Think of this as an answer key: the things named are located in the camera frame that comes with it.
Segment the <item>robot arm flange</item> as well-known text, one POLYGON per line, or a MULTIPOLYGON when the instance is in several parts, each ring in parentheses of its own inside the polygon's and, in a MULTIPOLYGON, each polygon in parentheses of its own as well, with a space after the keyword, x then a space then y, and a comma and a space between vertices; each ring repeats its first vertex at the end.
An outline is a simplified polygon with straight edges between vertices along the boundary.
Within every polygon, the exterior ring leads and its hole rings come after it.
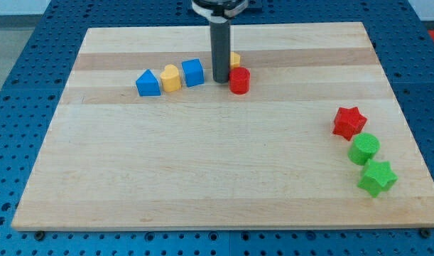
POLYGON ((205 18, 221 17, 231 19, 244 11, 248 0, 192 0, 192 9, 205 18))

